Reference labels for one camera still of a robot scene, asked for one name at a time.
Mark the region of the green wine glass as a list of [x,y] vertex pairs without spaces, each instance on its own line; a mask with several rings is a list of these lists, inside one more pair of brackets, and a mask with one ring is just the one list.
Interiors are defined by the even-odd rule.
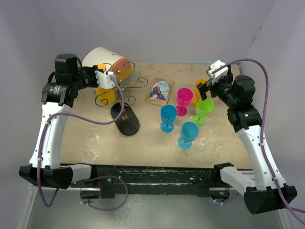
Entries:
[[196,106],[196,114],[192,117],[192,122],[197,126],[203,126],[205,124],[205,118],[208,117],[213,110],[214,102],[211,99],[200,99]]

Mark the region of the orange wine glass front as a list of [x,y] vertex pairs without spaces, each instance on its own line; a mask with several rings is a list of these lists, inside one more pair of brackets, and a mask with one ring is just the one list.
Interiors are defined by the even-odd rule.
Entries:
[[[109,63],[100,63],[97,64],[98,70],[102,73],[107,73],[106,65],[110,65]],[[116,96],[114,94],[114,88],[111,89],[103,89],[98,87],[96,89],[96,98],[95,98],[95,104],[99,107],[106,106],[108,104],[113,103],[116,100]]]

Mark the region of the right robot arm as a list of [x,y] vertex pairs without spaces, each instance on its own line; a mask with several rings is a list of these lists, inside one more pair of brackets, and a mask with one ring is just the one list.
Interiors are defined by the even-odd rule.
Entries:
[[228,106],[228,120],[247,151],[254,173],[254,179],[250,179],[231,163],[218,164],[214,166],[212,182],[218,187],[225,184],[233,187],[243,196],[251,214],[285,208],[285,203],[297,196],[297,190],[287,185],[272,158],[262,131],[262,118],[252,105],[254,80],[246,75],[233,78],[229,74],[216,83],[209,79],[196,87],[203,100],[207,99],[206,92],[210,92]]

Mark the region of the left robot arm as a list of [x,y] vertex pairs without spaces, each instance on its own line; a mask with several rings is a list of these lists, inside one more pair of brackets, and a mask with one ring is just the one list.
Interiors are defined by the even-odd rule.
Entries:
[[59,54],[54,60],[55,71],[42,89],[42,118],[33,155],[26,166],[19,168],[19,176],[33,185],[67,189],[81,179],[87,187],[98,182],[98,175],[90,166],[61,166],[61,143],[68,113],[79,91],[97,87],[97,67],[83,66],[75,54]]

